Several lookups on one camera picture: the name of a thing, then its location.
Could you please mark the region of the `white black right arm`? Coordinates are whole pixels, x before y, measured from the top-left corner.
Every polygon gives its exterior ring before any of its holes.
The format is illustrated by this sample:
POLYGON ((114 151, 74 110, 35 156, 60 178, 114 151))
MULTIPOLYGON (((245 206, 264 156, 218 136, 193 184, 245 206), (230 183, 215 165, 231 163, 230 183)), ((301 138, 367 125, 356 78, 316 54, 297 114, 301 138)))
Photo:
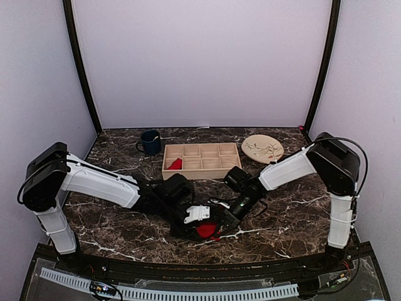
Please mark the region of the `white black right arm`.
POLYGON ((344 261, 344 249, 357 218, 357 202, 367 174, 368 156, 362 149, 358 155, 347 145, 352 140, 322 132, 308 145, 293 154, 270 163, 255 175, 234 166, 224 182, 239 196, 225 209, 217 225, 222 232, 237 228, 253 206, 268 192, 306 176, 316 174, 330 196, 330 230, 327 238, 332 247, 320 258, 320 267, 333 272, 344 261))

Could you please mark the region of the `round beige decorated plate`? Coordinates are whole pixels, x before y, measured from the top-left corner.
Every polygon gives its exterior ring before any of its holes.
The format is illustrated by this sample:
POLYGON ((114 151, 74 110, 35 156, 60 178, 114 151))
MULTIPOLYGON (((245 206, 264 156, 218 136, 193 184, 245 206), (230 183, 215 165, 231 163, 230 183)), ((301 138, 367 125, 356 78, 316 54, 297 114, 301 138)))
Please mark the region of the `round beige decorated plate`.
POLYGON ((261 134, 245 138, 241 149, 249 158, 262 164, 277 161, 284 155, 284 147, 278 140, 261 134))

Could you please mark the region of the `red santa sock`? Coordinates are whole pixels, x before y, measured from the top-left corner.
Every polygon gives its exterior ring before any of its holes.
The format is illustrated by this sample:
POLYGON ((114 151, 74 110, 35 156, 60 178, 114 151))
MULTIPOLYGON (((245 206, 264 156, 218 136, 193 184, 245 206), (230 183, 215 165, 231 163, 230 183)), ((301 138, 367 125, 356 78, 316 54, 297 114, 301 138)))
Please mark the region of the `red santa sock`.
POLYGON ((217 223, 211 221, 211 222, 201 223, 195 229, 201 238, 204 238, 204 239, 208 238, 210 240, 219 241, 220 240, 219 237, 213 236, 213 233, 215 232, 216 228, 217 228, 217 223))

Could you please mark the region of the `plain red sock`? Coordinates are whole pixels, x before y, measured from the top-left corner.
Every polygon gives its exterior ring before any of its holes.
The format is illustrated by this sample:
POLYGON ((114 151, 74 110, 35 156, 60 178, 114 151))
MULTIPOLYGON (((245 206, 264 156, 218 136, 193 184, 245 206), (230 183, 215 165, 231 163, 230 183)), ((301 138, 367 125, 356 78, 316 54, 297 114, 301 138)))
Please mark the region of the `plain red sock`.
POLYGON ((177 158, 175 161, 171 163, 171 165, 167 168, 167 170, 181 170, 182 169, 183 160, 177 158))

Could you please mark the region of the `black left corner post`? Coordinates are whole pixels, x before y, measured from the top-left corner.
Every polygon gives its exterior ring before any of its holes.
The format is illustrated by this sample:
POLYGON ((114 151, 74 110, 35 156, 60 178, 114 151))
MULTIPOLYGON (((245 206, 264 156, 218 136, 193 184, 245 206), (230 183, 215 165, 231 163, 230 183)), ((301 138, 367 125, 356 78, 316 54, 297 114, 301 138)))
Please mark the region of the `black left corner post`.
POLYGON ((96 111, 95 102, 93 100, 93 96, 90 90, 90 85, 88 77, 86 75, 83 57, 81 54, 80 42, 78 41, 78 32, 76 29, 75 17, 73 12, 73 1, 62 0, 62 3, 65 15, 65 23, 70 41, 71 52, 73 55, 81 90, 83 92, 85 104, 88 109, 88 113, 90 115, 93 128, 95 129, 96 135, 99 136, 102 133, 103 129, 100 122, 100 118, 96 111))

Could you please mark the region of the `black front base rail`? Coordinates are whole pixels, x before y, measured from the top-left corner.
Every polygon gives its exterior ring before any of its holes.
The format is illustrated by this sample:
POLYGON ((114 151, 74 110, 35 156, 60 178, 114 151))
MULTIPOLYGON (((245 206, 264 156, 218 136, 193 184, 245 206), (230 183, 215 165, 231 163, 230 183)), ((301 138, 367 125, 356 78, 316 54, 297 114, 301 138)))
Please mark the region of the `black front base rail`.
POLYGON ((317 286, 317 279, 350 271, 354 280, 372 283, 382 281, 383 275, 369 242, 351 246, 348 265, 329 262, 324 253, 282 260, 227 265, 173 265, 117 260, 82 254, 83 267, 76 276, 94 278, 107 283, 137 283, 139 280, 168 282, 233 282, 272 278, 290 282, 306 282, 317 286))

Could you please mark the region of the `wooden compartment tray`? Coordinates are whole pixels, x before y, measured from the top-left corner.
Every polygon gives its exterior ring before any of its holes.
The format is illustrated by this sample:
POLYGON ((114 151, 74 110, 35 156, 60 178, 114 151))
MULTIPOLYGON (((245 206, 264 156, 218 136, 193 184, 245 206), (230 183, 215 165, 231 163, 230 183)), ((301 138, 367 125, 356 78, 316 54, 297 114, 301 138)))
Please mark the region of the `wooden compartment tray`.
POLYGON ((169 144, 165 146, 162 164, 164 180, 181 174, 189 180, 222 179, 233 167, 242 167, 235 143, 169 144), (167 170, 177 158, 181 170, 167 170))

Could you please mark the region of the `black right corner post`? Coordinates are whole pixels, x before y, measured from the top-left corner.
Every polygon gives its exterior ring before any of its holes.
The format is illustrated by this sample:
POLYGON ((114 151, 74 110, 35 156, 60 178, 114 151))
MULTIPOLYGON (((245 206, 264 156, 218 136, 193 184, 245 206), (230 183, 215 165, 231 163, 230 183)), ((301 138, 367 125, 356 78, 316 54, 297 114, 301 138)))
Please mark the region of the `black right corner post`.
POLYGON ((315 89, 313 92, 313 96, 311 98, 310 107, 308 109, 304 125, 299 126, 299 129, 306 140, 310 140, 310 130, 312 128, 313 121, 315 119, 318 110, 318 105, 321 99, 321 95, 323 93, 323 88, 331 61, 331 55, 335 44, 335 36, 338 26, 338 19, 340 15, 340 8, 341 8, 341 1, 332 0, 325 46, 323 49, 320 69, 316 79, 315 89))

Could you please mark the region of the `dark blue mug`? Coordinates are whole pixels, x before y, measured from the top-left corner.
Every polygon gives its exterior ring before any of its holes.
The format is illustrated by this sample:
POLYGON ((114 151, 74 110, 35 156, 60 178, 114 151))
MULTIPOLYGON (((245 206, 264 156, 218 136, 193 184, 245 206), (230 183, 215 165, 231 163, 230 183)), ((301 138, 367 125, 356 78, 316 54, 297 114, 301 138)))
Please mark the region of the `dark blue mug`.
POLYGON ((148 156, 155 156, 162 150, 160 132, 147 130, 143 132, 135 145, 136 150, 148 156))

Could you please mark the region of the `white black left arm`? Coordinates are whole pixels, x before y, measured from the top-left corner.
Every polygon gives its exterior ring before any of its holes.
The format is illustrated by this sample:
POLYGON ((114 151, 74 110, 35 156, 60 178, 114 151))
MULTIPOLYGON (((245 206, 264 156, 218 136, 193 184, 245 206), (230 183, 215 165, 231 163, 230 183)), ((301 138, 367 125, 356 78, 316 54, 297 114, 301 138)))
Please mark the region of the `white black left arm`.
POLYGON ((57 142, 31 161, 26 179, 19 188, 17 202, 35 213, 56 251, 75 273, 88 269, 88 259, 78 251, 78 240, 61 210, 58 194, 72 191, 115 203, 123 208, 151 210, 165 215, 172 229, 184 235, 187 229, 207 217, 209 208, 180 205, 194 197, 190 182, 180 174, 163 181, 124 176, 89 164, 57 142))

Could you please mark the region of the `black corner post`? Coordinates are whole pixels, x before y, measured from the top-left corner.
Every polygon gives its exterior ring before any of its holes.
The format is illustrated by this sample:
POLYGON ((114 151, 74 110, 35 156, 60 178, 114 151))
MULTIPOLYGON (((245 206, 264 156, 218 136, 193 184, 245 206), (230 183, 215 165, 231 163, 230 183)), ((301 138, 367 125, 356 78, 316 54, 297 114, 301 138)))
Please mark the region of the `black corner post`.
POLYGON ((90 115, 93 128, 95 129, 96 135, 99 136, 102 133, 103 129, 100 122, 100 118, 96 111, 95 102, 93 100, 93 96, 90 90, 90 85, 88 77, 86 75, 83 57, 81 54, 80 42, 78 41, 78 32, 76 29, 75 17, 73 12, 73 1, 62 0, 62 3, 65 15, 65 23, 70 41, 71 52, 73 55, 81 90, 83 92, 85 104, 88 109, 88 113, 90 115))
POLYGON ((323 93, 323 88, 331 61, 331 55, 335 44, 335 36, 338 26, 338 19, 340 15, 340 8, 341 8, 341 1, 332 0, 325 46, 323 49, 320 69, 316 79, 315 89, 313 92, 313 96, 311 98, 310 107, 308 109, 304 125, 299 126, 299 129, 306 140, 310 140, 310 130, 312 128, 313 121, 315 119, 318 110, 318 105, 321 99, 321 95, 323 93))

